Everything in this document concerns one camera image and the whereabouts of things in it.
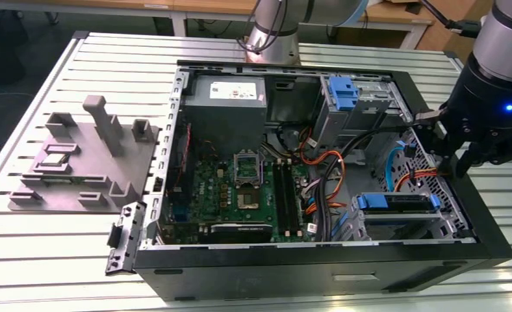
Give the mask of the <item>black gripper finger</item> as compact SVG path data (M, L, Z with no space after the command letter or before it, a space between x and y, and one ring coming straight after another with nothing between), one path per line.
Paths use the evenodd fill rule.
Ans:
M499 165L512 161L512 131L489 131L477 142L470 142L454 169L455 177L465 176L473 166Z
M411 129L421 143L421 147L430 155L439 159L437 171L450 174L450 158L461 146L458 136L459 123L453 119L446 109L419 112L414 116Z

